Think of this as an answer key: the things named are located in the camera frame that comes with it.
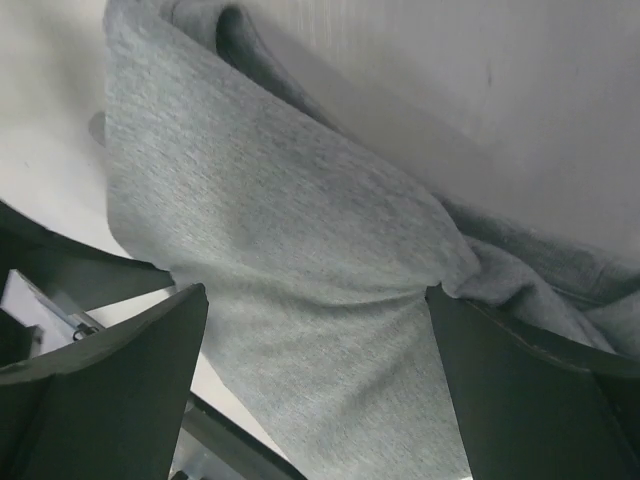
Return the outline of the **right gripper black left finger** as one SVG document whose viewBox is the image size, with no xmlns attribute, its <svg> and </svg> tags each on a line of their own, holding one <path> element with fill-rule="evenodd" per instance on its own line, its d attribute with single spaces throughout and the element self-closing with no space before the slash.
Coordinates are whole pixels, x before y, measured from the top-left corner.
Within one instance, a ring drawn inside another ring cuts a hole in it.
<svg viewBox="0 0 640 480">
<path fill-rule="evenodd" d="M 207 309 L 203 285 L 192 285 L 2 368 L 2 478 L 168 478 Z"/>
</svg>

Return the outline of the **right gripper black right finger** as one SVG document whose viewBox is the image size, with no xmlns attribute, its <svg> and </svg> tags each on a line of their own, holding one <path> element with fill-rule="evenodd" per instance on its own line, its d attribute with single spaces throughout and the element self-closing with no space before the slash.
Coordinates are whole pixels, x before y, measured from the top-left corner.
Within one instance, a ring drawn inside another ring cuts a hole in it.
<svg viewBox="0 0 640 480">
<path fill-rule="evenodd" d="M 473 478 L 638 478 L 637 361 L 439 287 L 426 301 Z"/>
</svg>

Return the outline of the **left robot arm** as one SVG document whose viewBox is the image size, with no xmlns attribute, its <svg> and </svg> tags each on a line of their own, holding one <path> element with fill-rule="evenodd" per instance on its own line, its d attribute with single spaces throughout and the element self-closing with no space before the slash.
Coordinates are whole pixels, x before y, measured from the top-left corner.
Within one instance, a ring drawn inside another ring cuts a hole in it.
<svg viewBox="0 0 640 480">
<path fill-rule="evenodd" d="M 1 292 L 17 272 L 71 330 L 73 342 L 102 327 L 88 311 L 163 289 L 171 275 L 148 262 L 123 258 L 51 231 L 1 204 Z"/>
</svg>

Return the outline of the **grey t shirt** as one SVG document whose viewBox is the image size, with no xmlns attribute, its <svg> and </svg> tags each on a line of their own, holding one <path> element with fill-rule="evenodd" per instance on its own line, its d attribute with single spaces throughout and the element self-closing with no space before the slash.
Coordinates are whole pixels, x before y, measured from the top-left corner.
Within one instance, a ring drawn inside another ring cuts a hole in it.
<svg viewBox="0 0 640 480">
<path fill-rule="evenodd" d="M 104 33 L 111 233 L 204 285 L 204 355 L 305 477 L 475 479 L 430 288 L 639 364 L 637 263 L 430 192 L 243 5 L 111 1 Z"/>
</svg>

